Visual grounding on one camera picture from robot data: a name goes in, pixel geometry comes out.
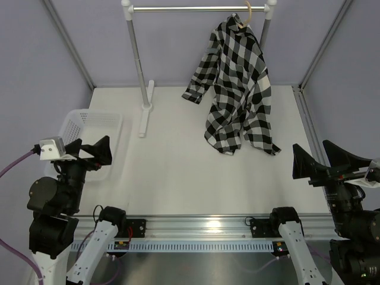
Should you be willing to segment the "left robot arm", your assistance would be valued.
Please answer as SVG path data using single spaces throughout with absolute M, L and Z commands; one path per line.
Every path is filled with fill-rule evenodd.
M 29 249 L 39 269 L 38 282 L 90 284 L 110 242 L 130 231 L 124 210 L 104 207 L 88 244 L 74 265 L 67 267 L 86 174 L 112 164 L 110 138 L 105 135 L 93 145 L 81 139 L 64 144 L 61 137 L 46 138 L 32 152 L 51 162 L 58 173 L 56 178 L 38 179 L 29 190 L 27 208 L 33 212 Z

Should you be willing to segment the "beige wooden hanger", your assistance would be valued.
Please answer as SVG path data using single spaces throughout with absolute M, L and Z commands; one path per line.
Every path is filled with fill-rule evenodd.
M 240 24 L 237 24 L 237 26 L 240 29 L 247 27 L 247 25 L 250 23 L 250 21 L 252 19 L 252 6 L 251 6 L 250 2 L 245 0 L 245 5 L 247 6 L 247 9 L 248 9 L 248 18 L 245 19 L 244 21 L 242 21 Z

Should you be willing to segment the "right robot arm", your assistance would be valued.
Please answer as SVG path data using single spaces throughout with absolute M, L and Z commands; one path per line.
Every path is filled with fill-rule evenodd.
M 332 284 L 379 284 L 379 210 L 364 210 L 365 187 L 379 186 L 379 159 L 349 153 L 323 141 L 329 166 L 318 163 L 299 144 L 293 145 L 293 179 L 322 186 L 337 240 L 330 240 Z M 303 235 L 293 207 L 274 208 L 269 230 L 287 246 L 299 284 L 326 284 Z

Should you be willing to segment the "black white checkered shirt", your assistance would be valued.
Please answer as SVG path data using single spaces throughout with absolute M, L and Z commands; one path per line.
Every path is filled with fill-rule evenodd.
M 215 93 L 205 123 L 209 145 L 232 155 L 245 139 L 270 156 L 281 151 L 271 136 L 271 84 L 264 55 L 253 31 L 237 14 L 211 32 L 182 98 L 200 104 L 209 88 Z

